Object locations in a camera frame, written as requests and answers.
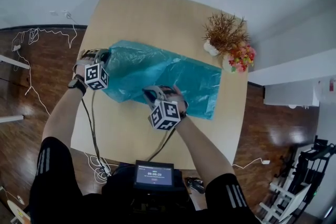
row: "black sleeve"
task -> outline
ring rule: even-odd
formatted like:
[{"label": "black sleeve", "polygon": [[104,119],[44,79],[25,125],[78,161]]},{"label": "black sleeve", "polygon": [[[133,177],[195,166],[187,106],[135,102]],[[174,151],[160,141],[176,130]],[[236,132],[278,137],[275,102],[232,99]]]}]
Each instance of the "black sleeve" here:
[{"label": "black sleeve", "polygon": [[30,190],[32,223],[62,223],[76,215],[82,193],[77,185],[69,149],[60,140],[43,140],[36,176]]},{"label": "black sleeve", "polygon": [[221,214],[232,222],[260,223],[249,209],[237,177],[224,174],[211,181],[205,189],[208,214]]}]

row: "small screen device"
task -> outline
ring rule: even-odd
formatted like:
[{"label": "small screen device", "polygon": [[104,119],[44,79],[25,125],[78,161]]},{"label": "small screen device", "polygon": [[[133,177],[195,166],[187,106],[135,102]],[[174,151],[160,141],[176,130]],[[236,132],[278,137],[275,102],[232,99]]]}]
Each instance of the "small screen device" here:
[{"label": "small screen device", "polygon": [[174,188],[174,164],[136,161],[134,187],[150,190]]}]

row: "wristwatch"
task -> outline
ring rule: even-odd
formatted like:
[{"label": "wristwatch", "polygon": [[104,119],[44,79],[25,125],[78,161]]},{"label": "wristwatch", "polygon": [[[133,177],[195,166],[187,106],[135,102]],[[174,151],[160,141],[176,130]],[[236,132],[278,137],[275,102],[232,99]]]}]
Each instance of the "wristwatch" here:
[{"label": "wristwatch", "polygon": [[77,88],[81,90],[81,92],[84,94],[86,93],[86,87],[84,85],[84,78],[81,75],[75,75],[74,79],[71,80],[68,84],[69,89]]}]

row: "wooden table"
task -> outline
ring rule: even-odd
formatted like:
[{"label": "wooden table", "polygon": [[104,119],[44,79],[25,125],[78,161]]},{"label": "wooden table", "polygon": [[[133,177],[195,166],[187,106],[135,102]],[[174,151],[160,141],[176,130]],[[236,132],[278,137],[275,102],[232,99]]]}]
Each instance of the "wooden table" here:
[{"label": "wooden table", "polygon": [[[203,49],[204,23],[219,10],[189,0],[100,0],[85,33],[82,49],[108,48],[125,39],[185,55],[220,67]],[[212,121],[193,118],[232,163],[244,117],[247,73],[222,72]],[[91,111],[92,91],[84,101]],[[146,160],[158,147],[164,132],[152,129],[148,106],[134,101],[117,103],[97,91],[93,107],[97,143],[102,157],[135,163]],[[90,126],[82,105],[78,109],[71,147],[95,154]],[[176,133],[154,161],[194,169],[187,147]]]}]

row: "white vase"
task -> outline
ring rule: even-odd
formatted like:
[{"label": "white vase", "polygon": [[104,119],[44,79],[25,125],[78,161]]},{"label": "white vase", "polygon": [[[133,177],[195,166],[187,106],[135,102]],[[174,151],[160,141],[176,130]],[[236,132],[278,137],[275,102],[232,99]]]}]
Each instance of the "white vase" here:
[{"label": "white vase", "polygon": [[209,40],[204,43],[203,48],[205,51],[209,52],[211,56],[217,56],[219,54],[219,51],[210,44]]},{"label": "white vase", "polygon": [[228,57],[228,54],[225,54],[223,56],[223,61],[222,61],[222,67],[223,69],[228,72],[228,73],[236,73],[237,70],[235,71],[232,71],[232,66],[230,65],[229,63],[229,57]]}]

